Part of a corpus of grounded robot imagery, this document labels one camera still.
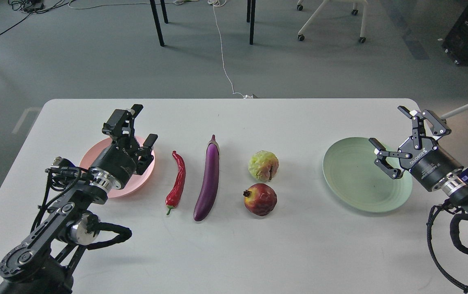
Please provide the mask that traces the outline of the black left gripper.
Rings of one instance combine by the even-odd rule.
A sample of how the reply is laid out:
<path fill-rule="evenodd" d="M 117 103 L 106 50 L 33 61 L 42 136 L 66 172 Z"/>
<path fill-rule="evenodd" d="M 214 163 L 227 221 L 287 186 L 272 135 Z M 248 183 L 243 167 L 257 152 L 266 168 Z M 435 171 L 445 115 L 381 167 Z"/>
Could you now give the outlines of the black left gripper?
<path fill-rule="evenodd" d="M 134 104 L 129 109 L 115 109 L 103 123 L 102 134 L 110 138 L 89 149 L 89 172 L 94 176 L 93 186 L 103 190 L 138 190 L 152 174 L 153 146 L 158 139 L 157 134 L 149 134 L 137 148 L 112 142 L 134 137 L 134 122 L 143 108 L 141 104 Z"/>

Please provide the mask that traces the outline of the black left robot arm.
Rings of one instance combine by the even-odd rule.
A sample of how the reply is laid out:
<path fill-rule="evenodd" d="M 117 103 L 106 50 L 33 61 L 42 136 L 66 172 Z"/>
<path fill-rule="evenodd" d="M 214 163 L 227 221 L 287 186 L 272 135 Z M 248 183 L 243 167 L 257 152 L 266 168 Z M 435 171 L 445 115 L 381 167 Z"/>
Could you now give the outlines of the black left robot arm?
<path fill-rule="evenodd" d="M 112 190 L 122 190 L 134 175 L 154 161 L 158 136 L 140 144 L 134 123 L 143 106 L 116 109 L 102 126 L 111 142 L 85 169 L 55 158 L 48 169 L 46 190 L 31 232 L 0 262 L 0 294 L 71 294 L 73 272 L 86 250 L 125 242 L 131 229 L 101 222 L 89 210 L 103 205 Z"/>

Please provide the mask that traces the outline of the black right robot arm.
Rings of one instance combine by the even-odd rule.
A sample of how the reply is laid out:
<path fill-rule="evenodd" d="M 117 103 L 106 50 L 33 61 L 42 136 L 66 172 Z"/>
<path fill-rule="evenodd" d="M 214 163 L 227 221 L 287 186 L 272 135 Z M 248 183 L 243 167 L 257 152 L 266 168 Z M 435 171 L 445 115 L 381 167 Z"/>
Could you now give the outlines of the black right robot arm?
<path fill-rule="evenodd" d="M 377 139 L 369 142 L 375 148 L 375 165 L 391 179 L 409 174 L 428 192 L 441 190 L 447 199 L 434 205 L 426 222 L 428 251 L 437 269 L 453 285 L 468 294 L 468 286 L 452 277 L 439 263 L 432 245 L 432 228 L 440 212 L 452 215 L 449 232 L 451 242 L 468 255 L 468 167 L 463 167 L 439 145 L 439 139 L 451 133 L 444 119 L 430 110 L 409 110 L 399 106 L 411 121 L 411 135 L 395 151 L 389 151 Z"/>

